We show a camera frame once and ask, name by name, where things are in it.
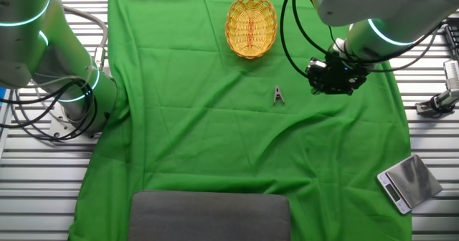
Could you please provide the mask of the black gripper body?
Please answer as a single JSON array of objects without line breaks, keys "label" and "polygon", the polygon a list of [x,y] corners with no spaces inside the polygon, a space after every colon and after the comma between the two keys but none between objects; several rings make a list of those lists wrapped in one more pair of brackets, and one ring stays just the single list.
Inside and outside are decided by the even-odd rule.
[{"label": "black gripper body", "polygon": [[325,60],[312,57],[307,66],[308,79],[321,81],[323,84],[350,84],[358,88],[366,81],[368,69],[361,65],[347,65],[340,57],[326,55]]}]

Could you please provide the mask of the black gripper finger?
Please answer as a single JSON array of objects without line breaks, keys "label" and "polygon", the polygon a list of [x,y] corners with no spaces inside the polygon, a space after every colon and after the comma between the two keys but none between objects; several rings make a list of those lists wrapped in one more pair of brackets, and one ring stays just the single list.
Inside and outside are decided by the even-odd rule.
[{"label": "black gripper finger", "polygon": [[311,86],[312,95],[320,95],[321,93],[323,93],[323,87],[324,87],[323,82],[310,80],[309,83]]},{"label": "black gripper finger", "polygon": [[343,85],[323,85],[323,93],[327,95],[352,95],[354,88],[350,84]]}]

